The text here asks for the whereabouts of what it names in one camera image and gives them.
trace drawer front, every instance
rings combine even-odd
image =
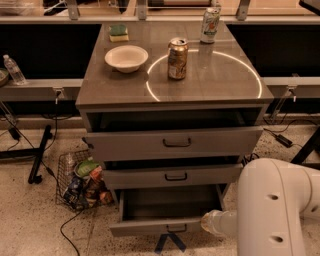
[[[143,170],[107,170],[103,172],[103,176],[109,189],[171,187],[235,182],[241,169],[241,164],[234,164]]]
[[[122,190],[114,236],[196,232],[202,216],[223,210],[217,185]]]
[[[206,156],[243,156],[253,151],[262,128],[89,133],[86,139],[99,162]]]
[[[109,225],[111,233],[119,236],[140,236],[201,231],[200,217],[177,220],[124,221]]]

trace black cord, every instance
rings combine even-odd
[[[24,134],[19,130],[19,128],[14,124],[12,123],[7,117],[6,117],[7,121],[9,122],[10,125],[12,125],[12,127],[14,129],[16,129],[16,131],[29,143],[29,145],[34,148],[34,146],[32,145],[32,143],[28,140],[28,138],[26,136],[24,136]]]
[[[6,134],[7,132],[9,132],[8,130],[4,131],[3,133],[0,134],[0,137],[3,136],[4,134]]]
[[[303,146],[301,146],[300,144],[292,144],[291,147],[292,147],[292,146],[298,146],[298,147],[300,147],[300,148],[303,148]]]
[[[53,145],[53,143],[55,142],[55,140],[56,140],[56,137],[57,137],[57,133],[58,133],[58,118],[57,118],[57,116],[58,116],[58,98],[56,99],[56,104],[55,104],[55,112],[56,112],[56,114],[55,114],[55,131],[54,131],[54,135],[53,135],[53,138],[52,138],[52,142],[51,142],[51,144],[48,146],[48,147],[46,147],[45,148],[45,150],[44,151],[46,151],[47,149],[49,149],[52,145]]]
[[[277,137],[277,135],[273,131],[266,129],[266,128],[263,128],[263,130],[266,132],[269,132],[273,137],[275,137],[275,138]]]
[[[10,149],[12,149],[12,148],[14,148],[15,146],[17,146],[17,145],[19,144],[19,142],[20,142],[20,140],[18,140],[17,143],[14,144],[13,146],[10,146],[10,147],[7,149],[7,151],[10,151]]]
[[[282,117],[282,120],[280,121],[280,123],[278,123],[277,125],[280,125],[283,123],[284,119],[286,118],[288,113],[285,113],[285,115]],[[263,118],[263,121],[268,124],[268,125],[275,125],[275,124],[272,124],[272,123],[269,123],[265,118]]]
[[[44,114],[41,114],[41,116],[44,118],[44,119],[49,119],[49,120],[55,120],[58,116],[55,114],[53,116],[50,116],[50,114],[47,114],[48,116],[45,116]],[[71,114],[69,116],[66,116],[66,117],[60,117],[58,118],[58,120],[67,120],[67,119],[70,119],[74,117],[74,114]]]
[[[62,224],[62,226],[60,227],[60,233],[63,235],[63,237],[65,239],[68,240],[68,242],[73,246],[73,248],[76,250],[77,255],[80,256],[79,250],[77,249],[77,247],[72,243],[72,241],[63,233],[63,228],[65,225],[67,225],[70,221],[72,221],[73,219],[75,219],[76,217],[78,217],[84,210],[78,212],[75,216],[73,216],[71,219],[67,220],[65,223]]]
[[[63,198],[58,178],[54,175],[54,172],[52,171],[52,169],[50,167],[46,166],[43,161],[41,161],[41,163],[44,165],[44,167],[46,168],[46,170],[49,173],[49,175],[51,175],[55,179],[56,185],[57,185],[57,189],[59,191],[59,195],[60,195],[61,198]]]
[[[270,133],[275,133],[275,132],[277,132],[277,133],[282,133],[282,132],[285,132],[285,131],[289,128],[289,126],[290,126],[291,124],[293,124],[294,122],[297,122],[297,121],[310,122],[310,123],[318,126],[318,124],[317,124],[316,122],[313,122],[312,120],[309,120],[309,119],[295,119],[295,120],[292,120],[292,121],[286,126],[286,128],[283,129],[283,130],[280,130],[280,131],[272,131],[272,130],[269,130],[269,129],[266,129],[266,128],[264,128],[264,130],[267,131],[267,132],[270,132]]]
[[[258,159],[260,158],[260,156],[256,153],[252,153],[249,158],[247,158],[246,156],[243,157],[241,163],[243,166],[246,166],[249,162],[255,160],[255,159]]]

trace white bowl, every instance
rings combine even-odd
[[[147,61],[148,53],[141,47],[125,45],[108,51],[104,59],[120,72],[131,73]]]

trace gray cabinet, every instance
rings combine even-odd
[[[114,236],[200,231],[206,212],[224,209],[228,185],[262,134],[259,121],[272,94],[224,23],[215,44],[201,44],[195,32],[201,22],[127,22],[131,41],[120,44],[149,53],[131,74],[104,63],[104,54],[120,45],[106,42],[109,25],[76,105],[119,208],[110,229]],[[177,29],[194,49],[180,81],[168,79],[161,57]]]

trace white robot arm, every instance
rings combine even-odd
[[[205,215],[203,227],[217,235],[237,233],[238,256],[305,256],[300,217],[320,221],[320,171],[254,160],[240,175],[237,207],[237,213]]]

